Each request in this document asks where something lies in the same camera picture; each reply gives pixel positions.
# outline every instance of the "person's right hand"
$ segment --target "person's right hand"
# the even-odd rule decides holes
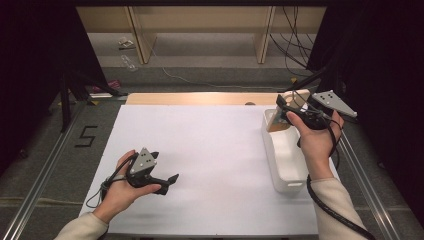
[[[308,128],[302,119],[293,112],[288,112],[287,117],[290,122],[299,130],[300,146],[303,155],[305,155],[306,165],[309,170],[311,180],[334,177],[329,165],[330,152],[333,148],[333,141],[328,129],[312,130]],[[338,140],[341,136],[341,127],[343,127],[343,118],[334,111],[332,116],[333,121],[330,127]]]

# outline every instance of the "white sheet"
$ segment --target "white sheet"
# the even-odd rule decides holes
[[[158,151],[152,176],[179,173],[166,196],[138,199],[110,233],[181,237],[317,234],[306,188],[274,190],[261,136],[275,106],[122,106],[86,201],[128,150]],[[92,209],[83,206],[81,213]]]

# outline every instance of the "bottle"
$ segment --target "bottle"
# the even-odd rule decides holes
[[[121,59],[128,71],[135,72],[138,70],[138,67],[134,65],[134,63],[127,55],[121,55]]]

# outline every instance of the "gray floor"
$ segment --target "gray floor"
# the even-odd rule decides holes
[[[131,38],[128,34],[90,35],[90,38],[106,78],[119,79],[122,83],[120,90],[123,92],[275,92],[289,86],[290,78],[296,76],[287,70],[284,56],[272,43],[268,49],[267,62],[263,65],[257,64],[251,36],[245,34],[163,34],[158,37],[155,45],[156,56],[152,56],[146,65],[137,63],[134,50],[117,50],[117,41],[121,36]],[[304,41],[308,44],[309,40],[305,38]],[[302,59],[298,49],[291,49],[297,58]],[[138,71],[130,72],[122,67],[120,55],[124,52],[137,65]],[[296,73],[310,74],[293,62],[288,62],[288,66]],[[163,68],[168,74],[180,78],[167,76]],[[34,179],[59,137],[61,110],[58,102],[59,100],[56,100],[52,104],[52,115],[45,117],[30,143],[25,146],[29,157],[17,159],[0,178],[1,232],[7,229],[8,223],[30,191]],[[63,225],[78,216],[91,184],[90,179],[95,174],[122,104],[125,102],[107,99],[97,105],[83,106],[66,147],[21,234],[21,239],[52,239]],[[87,139],[79,138],[84,126],[97,126],[87,132],[95,136],[95,140],[91,147],[76,148],[75,145],[87,143]],[[362,132],[361,126],[347,123],[345,133],[389,212],[400,239],[424,239],[423,228],[388,174],[377,166],[378,156]],[[343,154],[338,172],[366,227],[377,239],[384,239]],[[109,236],[108,239],[131,238]],[[317,237],[305,236],[302,239]]]

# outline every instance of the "white container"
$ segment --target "white container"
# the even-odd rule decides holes
[[[299,132],[293,126],[269,133],[266,129],[275,109],[264,112],[264,140],[274,188],[278,192],[300,191],[306,185],[308,168],[302,150],[297,146]]]

